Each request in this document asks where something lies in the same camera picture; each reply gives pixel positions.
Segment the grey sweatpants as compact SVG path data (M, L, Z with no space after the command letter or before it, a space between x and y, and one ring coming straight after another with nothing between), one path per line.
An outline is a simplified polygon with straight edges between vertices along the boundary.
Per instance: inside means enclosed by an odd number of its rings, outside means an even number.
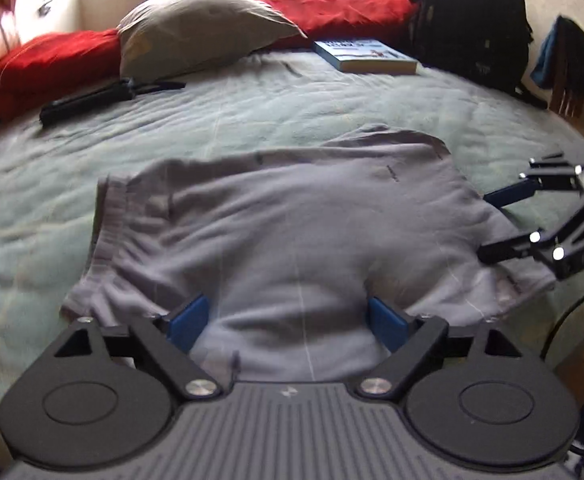
M112 326L211 306L191 356L257 382L366 372L384 349L371 298L453 326L500 318L551 287L530 259L486 266L515 234L427 134L369 126L311 148L166 159L98 187L90 258L63 302Z

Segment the black backpack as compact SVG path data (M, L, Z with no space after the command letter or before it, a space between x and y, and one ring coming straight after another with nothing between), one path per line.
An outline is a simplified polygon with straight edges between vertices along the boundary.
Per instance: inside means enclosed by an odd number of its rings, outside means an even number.
M496 89L533 107L548 103L529 91L523 77L532 29L525 0L415 0L411 28L414 58Z

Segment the red duvet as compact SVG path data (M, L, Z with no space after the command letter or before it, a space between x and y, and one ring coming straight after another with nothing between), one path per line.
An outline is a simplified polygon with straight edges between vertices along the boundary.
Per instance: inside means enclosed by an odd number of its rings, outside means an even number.
M273 50L308 48L315 40L371 38L406 43L417 0L256 0L289 18L306 36L281 39ZM0 122L113 78L121 45L113 28L50 32L0 59Z

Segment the wooden chair with clothes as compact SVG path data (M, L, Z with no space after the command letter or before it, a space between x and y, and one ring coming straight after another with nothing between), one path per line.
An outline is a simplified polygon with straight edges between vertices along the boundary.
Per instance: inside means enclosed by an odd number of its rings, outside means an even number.
M559 15L543 40L530 73L534 84L551 91L549 109L564 117L579 118L584 110L584 30L571 18Z

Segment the white blue paperback book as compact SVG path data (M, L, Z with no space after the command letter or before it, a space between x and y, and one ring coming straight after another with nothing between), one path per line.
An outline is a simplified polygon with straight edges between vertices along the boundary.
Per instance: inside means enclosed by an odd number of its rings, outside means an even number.
M414 75L419 62L373 39L315 41L315 51L343 73Z

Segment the grey-green plaid pillow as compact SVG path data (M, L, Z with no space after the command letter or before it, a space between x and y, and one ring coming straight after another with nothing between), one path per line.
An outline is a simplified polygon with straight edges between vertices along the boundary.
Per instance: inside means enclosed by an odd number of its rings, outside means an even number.
M147 0L117 26L120 75L153 82L231 64L301 29L258 0Z

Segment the black folded umbrella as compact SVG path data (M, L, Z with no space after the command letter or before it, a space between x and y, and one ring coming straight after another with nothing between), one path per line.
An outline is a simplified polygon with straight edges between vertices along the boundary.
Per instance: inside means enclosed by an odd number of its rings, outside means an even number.
M158 81L153 84L137 84L132 78L123 78L79 96L68 96L47 103L40 110L39 121L44 127L50 127L94 110L101 110L103 107L131 101L143 94L181 89L185 89L184 82Z

